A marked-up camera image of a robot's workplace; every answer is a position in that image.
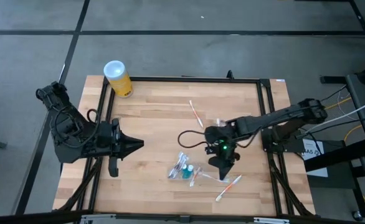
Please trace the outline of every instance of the sticker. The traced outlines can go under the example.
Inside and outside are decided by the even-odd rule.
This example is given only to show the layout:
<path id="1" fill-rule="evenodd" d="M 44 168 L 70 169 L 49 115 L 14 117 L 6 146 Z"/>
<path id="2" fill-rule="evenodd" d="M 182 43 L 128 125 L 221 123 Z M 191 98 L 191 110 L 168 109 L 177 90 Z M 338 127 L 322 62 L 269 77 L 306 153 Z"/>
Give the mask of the sticker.
<path id="1" fill-rule="evenodd" d="M 320 152 L 318 152 L 315 146 L 315 142 L 313 140 L 303 139 L 303 144 L 305 146 L 305 154 L 303 156 L 304 160 L 311 159 L 320 155 Z M 322 144 L 322 142 L 317 141 L 317 145 L 320 148 L 321 153 L 324 154 L 324 145 Z M 318 170 L 307 172 L 307 175 L 313 175 L 317 177 L 328 177 L 328 170 L 326 169 L 326 167 L 324 167 Z"/>

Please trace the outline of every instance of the white cable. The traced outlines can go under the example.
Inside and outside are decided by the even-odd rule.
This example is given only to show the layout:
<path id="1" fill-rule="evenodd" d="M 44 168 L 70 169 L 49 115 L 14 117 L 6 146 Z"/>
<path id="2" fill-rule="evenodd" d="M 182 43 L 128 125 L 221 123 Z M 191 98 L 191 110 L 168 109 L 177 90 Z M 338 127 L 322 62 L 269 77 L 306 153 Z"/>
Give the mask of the white cable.
<path id="1" fill-rule="evenodd" d="M 341 99 L 345 99 L 347 97 L 349 97 L 350 93 L 348 93 L 346 96 L 342 96 Z"/>
<path id="2" fill-rule="evenodd" d="M 349 116 L 349 115 L 351 115 L 351 114 L 353 114 L 353 113 L 355 113 L 355 112 L 357 112 L 357 111 L 360 111 L 360 110 L 362 110 L 362 109 L 364 109 L 364 108 L 365 108 L 365 105 L 364 105 L 364 106 L 362 106 L 362 107 L 360 107 L 360 108 L 358 108 L 358 109 L 356 109 L 356 110 L 354 110 L 354 111 L 352 111 L 352 112 L 350 112 L 350 113 L 348 113 L 348 114 L 342 115 L 342 116 L 340 116 L 339 118 L 335 118 L 335 119 L 332 119 L 332 120 L 330 120 L 330 121 L 325 121 L 324 123 L 317 124 L 316 126 L 314 126 L 314 127 L 310 128 L 309 130 L 307 130 L 307 131 L 305 132 L 305 134 L 309 133 L 311 130 L 314 130 L 315 128 L 318 128 L 318 127 L 320 127 L 320 126 L 322 126 L 322 125 L 324 125 L 324 124 L 328 124 L 328 123 L 330 123 L 330 122 L 337 121 L 337 120 L 339 120 L 339 119 L 341 119 L 341 118 L 344 118 L 344 117 L 346 117 L 346 116 Z"/>
<path id="3" fill-rule="evenodd" d="M 341 93 L 341 91 L 339 92 L 339 94 L 338 94 L 338 108 L 339 108 L 339 110 L 340 110 L 340 112 L 342 112 L 342 114 L 345 114 L 346 115 L 346 113 L 342 110 L 342 107 L 340 107 L 340 102 L 339 102 L 339 99 L 340 99 L 340 93 Z"/>

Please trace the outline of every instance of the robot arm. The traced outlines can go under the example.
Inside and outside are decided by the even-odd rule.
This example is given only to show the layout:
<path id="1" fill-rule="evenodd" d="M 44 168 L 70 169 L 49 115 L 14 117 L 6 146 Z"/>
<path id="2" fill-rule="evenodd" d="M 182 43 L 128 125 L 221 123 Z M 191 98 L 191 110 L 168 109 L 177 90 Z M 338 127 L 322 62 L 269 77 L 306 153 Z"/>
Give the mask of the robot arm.
<path id="1" fill-rule="evenodd" d="M 122 159 L 144 146 L 144 141 L 131 138 L 120 130 L 119 120 L 88 121 L 69 102 L 67 89 L 57 82 L 36 91 L 36 97 L 49 112 L 50 130 L 55 153 L 60 162 L 73 163 L 80 158 L 110 156 L 109 172 L 118 176 L 117 159 Z"/>
<path id="2" fill-rule="evenodd" d="M 303 125 L 322 123 L 326 117 L 324 106 L 319 100 L 305 99 L 297 105 L 263 116 L 244 116 L 227 121 L 223 127 L 210 126 L 204 133 L 208 143 L 205 151 L 207 154 L 216 156 L 209 159 L 209 164 L 219 168 L 222 180 L 234 165 L 235 160 L 240 159 L 240 155 L 235 152 L 239 141 L 250 137 L 253 139 L 260 130 L 273 127 L 270 132 L 273 142 L 282 142 Z"/>

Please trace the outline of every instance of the gray floor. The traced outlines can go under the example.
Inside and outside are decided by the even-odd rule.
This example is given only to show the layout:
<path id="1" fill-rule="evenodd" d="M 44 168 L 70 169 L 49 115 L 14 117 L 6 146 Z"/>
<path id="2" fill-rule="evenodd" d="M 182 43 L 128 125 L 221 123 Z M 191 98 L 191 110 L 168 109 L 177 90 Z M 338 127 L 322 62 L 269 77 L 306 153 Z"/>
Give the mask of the gray floor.
<path id="1" fill-rule="evenodd" d="M 358 1 L 365 17 L 365 0 Z M 0 29 L 74 30 L 82 0 L 0 1 Z M 91 0 L 83 30 L 359 30 L 348 3 L 271 0 L 132 1 Z M 71 36 L 0 36 L 0 215 L 12 213 L 45 116 L 36 88 L 57 80 Z M 284 78 L 292 103 L 322 98 L 339 85 L 321 85 L 321 75 L 365 68 L 365 39 L 264 36 L 80 36 L 66 86 L 78 104 L 85 77 L 101 75 L 109 60 L 126 63 L 134 76 Z M 336 98 L 325 104 L 331 105 Z M 352 103 L 342 106 L 353 109 Z M 329 111 L 330 118 L 341 112 Z M 357 124 L 322 132 L 342 139 Z M 355 131 L 349 142 L 364 138 Z M 60 166 L 51 140 L 45 148 L 27 212 L 52 208 Z M 365 194 L 365 180 L 360 179 Z M 311 189 L 317 214 L 351 220 L 351 191 Z"/>

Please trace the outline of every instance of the wooden tabletop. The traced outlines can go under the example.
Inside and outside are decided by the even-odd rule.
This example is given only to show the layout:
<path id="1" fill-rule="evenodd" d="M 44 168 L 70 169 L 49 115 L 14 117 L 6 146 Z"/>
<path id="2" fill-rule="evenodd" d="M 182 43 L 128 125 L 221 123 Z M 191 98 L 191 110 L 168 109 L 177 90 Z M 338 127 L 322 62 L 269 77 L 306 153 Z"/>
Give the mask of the wooden tabletop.
<path id="1" fill-rule="evenodd" d="M 87 77 L 78 107 L 82 114 L 90 108 L 97 108 L 102 80 L 103 76 Z M 285 82 L 270 81 L 275 109 L 289 106 Z M 168 170 L 176 163 L 180 151 L 188 154 L 189 163 L 202 166 L 209 175 L 218 176 L 217 168 L 207 164 L 210 156 L 204 152 L 204 145 L 185 149 L 177 143 L 181 131 L 203 131 L 188 101 L 192 100 L 204 126 L 213 125 L 217 118 L 260 116 L 255 84 L 133 82 L 133 89 L 131 97 L 115 98 L 112 117 L 121 118 L 121 130 L 128 136 L 144 140 L 145 146 L 118 163 L 117 178 L 110 177 L 108 157 L 104 157 L 96 212 L 275 215 L 270 171 L 260 135 L 248 148 L 236 149 L 241 158 L 229 176 L 235 178 L 242 175 L 242 178 L 224 194 L 220 202 L 216 202 L 215 198 L 226 184 L 201 178 L 190 187 L 183 180 L 167 179 Z M 265 90 L 263 92 L 267 105 L 267 95 Z M 203 136 L 191 133 L 181 138 L 185 145 L 203 140 Z M 294 154 L 285 154 L 285 162 L 290 187 L 305 207 L 314 212 L 303 161 Z M 84 166 L 85 159 L 64 164 L 54 208 L 61 207 L 81 183 Z M 91 186 L 88 186 L 84 208 L 88 206 L 90 192 Z M 286 213 L 281 187 L 280 196 Z"/>

